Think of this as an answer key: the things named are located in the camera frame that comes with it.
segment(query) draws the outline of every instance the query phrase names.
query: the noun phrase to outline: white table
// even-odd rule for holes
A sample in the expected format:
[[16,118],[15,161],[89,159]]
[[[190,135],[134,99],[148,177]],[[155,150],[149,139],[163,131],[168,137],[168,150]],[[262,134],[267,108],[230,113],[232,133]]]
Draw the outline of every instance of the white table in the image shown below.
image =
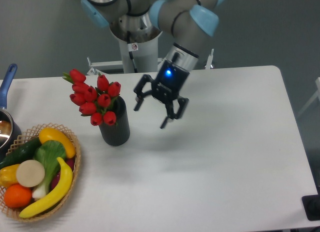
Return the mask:
[[[0,214],[0,231],[195,232],[311,227],[301,197],[316,194],[278,68],[192,71],[181,120],[159,129],[166,110],[152,97],[140,111],[141,74],[109,75],[122,85],[131,135],[110,147],[81,117],[62,78],[16,79],[8,108],[22,130],[58,123],[82,146],[72,197],[51,218],[21,224]],[[87,83],[96,84],[96,76]]]

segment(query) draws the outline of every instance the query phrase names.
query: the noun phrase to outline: fruit basket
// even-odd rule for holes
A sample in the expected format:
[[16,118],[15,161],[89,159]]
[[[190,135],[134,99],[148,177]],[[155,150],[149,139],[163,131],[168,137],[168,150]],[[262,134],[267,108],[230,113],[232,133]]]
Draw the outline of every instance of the fruit basket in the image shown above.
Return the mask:
[[7,155],[9,153],[11,153],[12,151],[14,151],[15,149],[17,149],[18,147],[20,147],[25,142],[32,140],[33,138],[38,137],[40,131],[46,127],[55,128],[55,129],[61,131],[64,135],[67,136],[67,138],[72,142],[72,144],[75,147],[75,154],[76,155],[75,155],[75,161],[74,161],[74,170],[73,170],[73,177],[72,177],[71,186],[70,186],[68,192],[66,193],[66,195],[58,203],[56,203],[53,207],[51,207],[50,209],[48,209],[40,214],[37,214],[33,217],[30,217],[30,218],[19,217],[19,214],[23,210],[23,208],[9,208],[6,206],[6,204],[4,202],[4,194],[5,194],[6,188],[0,186],[0,210],[3,213],[5,213],[7,215],[7,217],[18,220],[20,222],[38,221],[38,220],[47,218],[47,217],[51,216],[52,214],[54,214],[55,212],[57,212],[63,206],[63,204],[66,202],[66,200],[69,198],[69,196],[71,195],[72,190],[75,185],[75,182],[77,180],[78,174],[79,174],[80,163],[81,163],[80,144],[79,144],[79,141],[78,141],[76,135],[70,129],[68,129],[67,127],[65,127],[63,125],[50,123],[50,124],[38,125],[38,126],[35,126],[31,129],[28,129],[26,132],[22,133],[22,135],[20,135],[17,138],[17,140],[14,141],[14,144],[11,145],[10,149],[8,150]]

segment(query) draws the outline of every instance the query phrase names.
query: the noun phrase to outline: yellow banana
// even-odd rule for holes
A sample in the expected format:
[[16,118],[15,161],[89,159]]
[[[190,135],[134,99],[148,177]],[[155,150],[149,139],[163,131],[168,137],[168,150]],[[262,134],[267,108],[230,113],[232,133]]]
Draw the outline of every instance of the yellow banana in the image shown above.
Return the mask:
[[72,170],[62,158],[58,157],[57,160],[61,167],[60,180],[58,184],[45,197],[30,204],[28,207],[22,210],[19,214],[21,218],[30,218],[47,210],[48,208],[51,208],[56,203],[58,203],[69,191],[73,178]]

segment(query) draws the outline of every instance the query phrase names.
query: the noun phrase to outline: saucepan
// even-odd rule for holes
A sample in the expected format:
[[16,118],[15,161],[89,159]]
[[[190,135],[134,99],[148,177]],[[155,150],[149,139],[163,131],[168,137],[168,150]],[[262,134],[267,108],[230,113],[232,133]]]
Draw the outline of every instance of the saucepan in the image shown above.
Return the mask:
[[21,135],[21,130],[7,112],[7,95],[18,67],[11,64],[0,87],[0,162],[5,157],[14,140]]

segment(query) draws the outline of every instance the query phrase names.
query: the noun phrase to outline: cucumber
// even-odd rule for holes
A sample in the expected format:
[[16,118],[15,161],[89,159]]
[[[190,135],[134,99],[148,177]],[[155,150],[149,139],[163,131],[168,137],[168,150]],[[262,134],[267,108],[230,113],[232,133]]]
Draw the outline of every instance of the cucumber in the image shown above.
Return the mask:
[[32,159],[37,148],[41,146],[39,138],[34,138],[22,144],[9,153],[0,163],[0,169]]

